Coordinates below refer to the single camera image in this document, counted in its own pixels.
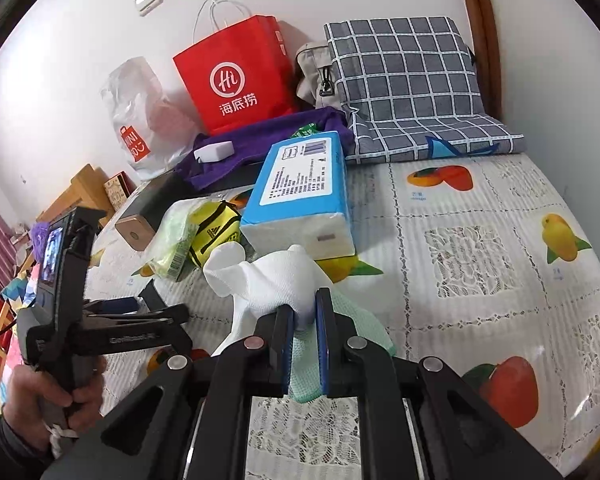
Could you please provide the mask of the person's left hand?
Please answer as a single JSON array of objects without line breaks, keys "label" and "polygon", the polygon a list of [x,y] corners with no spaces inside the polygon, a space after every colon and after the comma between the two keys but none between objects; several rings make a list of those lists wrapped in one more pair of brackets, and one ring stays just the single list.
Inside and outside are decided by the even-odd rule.
[{"label": "person's left hand", "polygon": [[83,434],[102,418],[99,411],[102,407],[106,368],[107,360],[99,356],[90,382],[73,393],[68,393],[50,374],[35,372],[27,365],[18,365],[9,381],[3,417],[15,434],[35,450],[45,452],[50,445],[50,433],[44,424],[42,401],[58,408],[70,408],[76,403],[79,409],[69,417],[68,426],[78,434]]}]

